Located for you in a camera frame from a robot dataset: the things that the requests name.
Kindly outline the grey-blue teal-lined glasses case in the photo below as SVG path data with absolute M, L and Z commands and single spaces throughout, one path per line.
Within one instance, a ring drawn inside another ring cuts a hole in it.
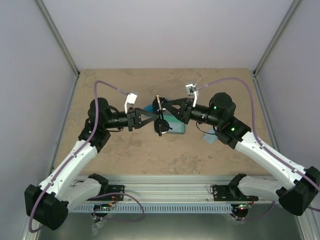
M 165 114 L 164 120 L 167 121 L 170 129 L 165 131 L 165 133 L 168 134 L 184 134 L 185 133 L 185 124 L 181 122 L 180 120 L 176 119 L 171 114 Z

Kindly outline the blue cleaning cloth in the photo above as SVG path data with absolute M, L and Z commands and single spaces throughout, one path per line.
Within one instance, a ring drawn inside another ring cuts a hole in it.
M 204 136 L 202 137 L 202 139 L 208 143 L 208 144 L 213 144 L 214 142 L 216 142 L 218 140 L 218 137 L 216 136 L 216 132 L 214 129 L 211 129 L 207 132 L 204 133 Z

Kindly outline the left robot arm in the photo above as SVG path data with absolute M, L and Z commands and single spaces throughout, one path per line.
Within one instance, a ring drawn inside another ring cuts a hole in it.
M 69 210 L 91 198 L 108 197 L 109 181 L 92 174 L 74 192 L 68 191 L 81 170 L 104 148 L 114 129 L 140 129 L 156 120 L 157 115 L 130 107 L 118 111 L 103 97 L 95 98 L 87 112 L 84 129 L 62 163 L 39 185 L 30 184 L 24 191 L 25 209 L 29 220 L 56 230 L 66 220 Z

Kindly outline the brown tortoiseshell sunglasses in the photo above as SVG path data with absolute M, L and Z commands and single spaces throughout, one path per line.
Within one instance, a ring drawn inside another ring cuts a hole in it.
M 154 120 L 154 130 L 158 133 L 159 137 L 162 137 L 163 134 L 172 130 L 169 123 L 164 118 L 165 109 L 162 107 L 162 103 L 164 101 L 165 99 L 163 97 L 156 95 L 152 102 L 152 112 L 156 115 L 156 119 Z

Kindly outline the blue hard glasses case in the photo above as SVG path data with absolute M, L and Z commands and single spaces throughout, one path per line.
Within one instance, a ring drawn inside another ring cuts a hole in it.
M 164 97 L 159 97 L 158 99 L 155 98 L 151 104 L 149 104 L 144 108 L 144 110 L 149 113 L 157 113 L 159 110 L 159 103 L 162 105 L 167 101 L 169 101 L 168 98 L 164 98 Z

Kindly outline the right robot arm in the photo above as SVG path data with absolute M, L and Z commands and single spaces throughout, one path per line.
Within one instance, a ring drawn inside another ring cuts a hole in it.
M 232 198 L 268 199 L 278 202 L 287 212 L 301 216 L 319 193 L 320 171 L 293 162 L 262 141 L 234 116 L 236 104 L 227 93 L 216 93 L 208 106 L 195 104 L 192 98 L 164 99 L 156 106 L 169 111 L 184 124 L 193 120 L 215 127 L 219 141 L 250 157 L 275 177 L 275 180 L 267 180 L 239 173 L 228 184 Z

